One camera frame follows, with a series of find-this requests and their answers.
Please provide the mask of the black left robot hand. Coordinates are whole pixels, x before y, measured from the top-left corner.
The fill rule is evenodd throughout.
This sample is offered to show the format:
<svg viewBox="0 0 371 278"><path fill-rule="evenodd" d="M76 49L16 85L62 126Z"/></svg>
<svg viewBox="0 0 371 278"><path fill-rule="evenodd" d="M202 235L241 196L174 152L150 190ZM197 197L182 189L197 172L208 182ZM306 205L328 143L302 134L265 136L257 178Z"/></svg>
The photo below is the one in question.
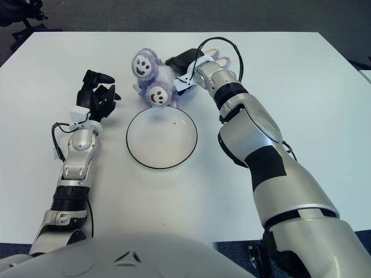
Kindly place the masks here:
<svg viewBox="0 0 371 278"><path fill-rule="evenodd" d="M90 120L100 122L115 109L121 97L115 91L115 79L109 75L87 70L77 94L76 105L89 109Z"/></svg>

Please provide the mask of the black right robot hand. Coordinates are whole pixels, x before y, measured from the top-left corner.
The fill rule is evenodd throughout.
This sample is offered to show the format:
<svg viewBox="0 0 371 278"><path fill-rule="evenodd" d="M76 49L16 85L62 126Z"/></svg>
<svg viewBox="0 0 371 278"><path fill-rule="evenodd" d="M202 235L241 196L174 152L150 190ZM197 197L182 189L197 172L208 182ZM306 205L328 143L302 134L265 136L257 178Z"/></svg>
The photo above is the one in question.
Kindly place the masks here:
<svg viewBox="0 0 371 278"><path fill-rule="evenodd" d="M189 65L195 61L196 54L197 49L188 49L177 56L167 59L165 64L170 66L175 73L185 75Z"/></svg>

